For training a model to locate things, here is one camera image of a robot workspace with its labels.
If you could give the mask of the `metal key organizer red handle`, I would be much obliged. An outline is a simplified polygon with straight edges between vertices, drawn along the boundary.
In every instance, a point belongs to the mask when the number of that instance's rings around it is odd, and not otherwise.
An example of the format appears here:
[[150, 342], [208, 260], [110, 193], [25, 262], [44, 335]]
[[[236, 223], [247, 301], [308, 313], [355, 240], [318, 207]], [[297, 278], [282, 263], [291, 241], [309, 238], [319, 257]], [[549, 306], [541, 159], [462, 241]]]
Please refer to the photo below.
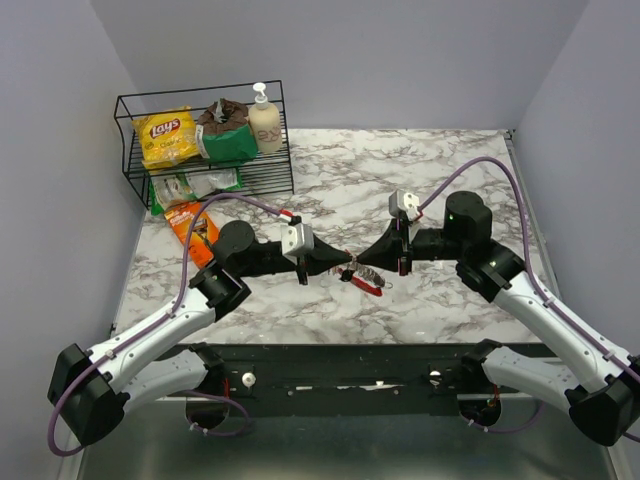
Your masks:
[[390, 281], [387, 281], [373, 268], [360, 264], [356, 257], [353, 257], [347, 264], [332, 267], [330, 273], [337, 276], [342, 282], [349, 283], [362, 292], [375, 297], [382, 297], [385, 290], [393, 288]]

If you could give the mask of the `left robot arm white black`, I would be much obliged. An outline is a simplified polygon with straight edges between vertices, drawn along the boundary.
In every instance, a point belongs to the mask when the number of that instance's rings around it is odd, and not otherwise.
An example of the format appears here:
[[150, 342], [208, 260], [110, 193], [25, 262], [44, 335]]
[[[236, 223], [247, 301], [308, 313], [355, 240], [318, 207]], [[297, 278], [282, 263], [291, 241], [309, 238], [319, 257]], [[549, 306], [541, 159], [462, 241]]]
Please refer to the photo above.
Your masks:
[[288, 221], [278, 241], [260, 243], [251, 225], [235, 220], [219, 232], [213, 259], [192, 279], [183, 279], [171, 301], [138, 324], [88, 350], [72, 344], [56, 359], [47, 398], [54, 407], [47, 440], [55, 444], [59, 419], [80, 447], [111, 433], [133, 407], [185, 390], [214, 393], [222, 380], [220, 368], [187, 351], [178, 360], [159, 356], [192, 333], [221, 320], [250, 295], [246, 277], [294, 272], [300, 284], [351, 257], [312, 233], [304, 223]]

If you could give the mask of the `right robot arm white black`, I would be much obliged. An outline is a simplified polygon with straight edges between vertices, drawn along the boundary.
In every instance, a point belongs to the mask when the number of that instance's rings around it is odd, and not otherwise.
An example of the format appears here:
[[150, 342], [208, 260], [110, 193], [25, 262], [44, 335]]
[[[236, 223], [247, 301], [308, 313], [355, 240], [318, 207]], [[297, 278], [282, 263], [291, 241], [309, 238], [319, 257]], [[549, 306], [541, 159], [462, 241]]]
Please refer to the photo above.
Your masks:
[[568, 414], [589, 439], [612, 446], [639, 418], [639, 359], [605, 340], [492, 239], [492, 212], [475, 193], [450, 194], [440, 228], [423, 228], [416, 195], [389, 198], [392, 220], [359, 263], [405, 276], [415, 261], [450, 260], [462, 283], [509, 313], [560, 360], [554, 366], [493, 340], [476, 344], [457, 374], [469, 390], [504, 386]]

